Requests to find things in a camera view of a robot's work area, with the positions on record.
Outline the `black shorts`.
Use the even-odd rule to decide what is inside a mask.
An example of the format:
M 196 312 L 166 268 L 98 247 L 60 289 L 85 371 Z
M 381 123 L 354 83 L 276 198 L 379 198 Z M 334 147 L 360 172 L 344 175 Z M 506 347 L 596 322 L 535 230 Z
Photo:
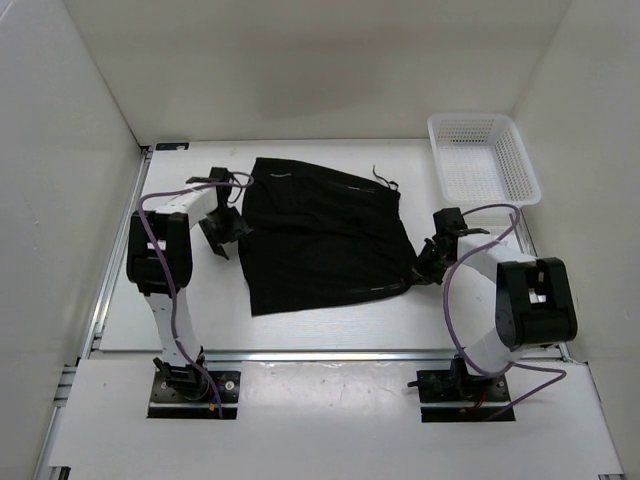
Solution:
M 395 181 L 266 157 L 251 176 L 238 252 L 253 315 L 377 301 L 412 286 L 417 255 Z

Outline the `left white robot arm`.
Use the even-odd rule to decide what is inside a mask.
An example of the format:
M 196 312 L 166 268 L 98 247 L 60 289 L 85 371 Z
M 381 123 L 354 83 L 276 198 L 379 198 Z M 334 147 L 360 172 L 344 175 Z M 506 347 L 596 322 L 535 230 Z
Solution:
M 126 274 L 154 316 L 162 346 L 156 368 L 187 400 L 207 400 L 218 411 L 219 386 L 196 338 L 186 294 L 194 268 L 191 235 L 199 227 L 213 253 L 225 258 L 224 246 L 249 232 L 229 197 L 253 183 L 248 173 L 213 167 L 177 190 L 142 195 L 130 217 Z

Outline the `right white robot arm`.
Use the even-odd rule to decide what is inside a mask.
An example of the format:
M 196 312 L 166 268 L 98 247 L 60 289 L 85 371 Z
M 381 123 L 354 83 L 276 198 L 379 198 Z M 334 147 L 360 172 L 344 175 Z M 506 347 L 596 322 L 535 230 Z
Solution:
M 413 280 L 438 284 L 448 296 L 461 267 L 475 270 L 495 286 L 494 326 L 469 347 L 450 335 L 457 353 L 449 368 L 423 372 L 413 383 L 428 401 L 485 397 L 526 351 L 572 341 L 578 333 L 564 262 L 524 254 L 502 237 L 469 227 L 465 217 L 457 207 L 434 213 L 435 234 L 425 241 Z

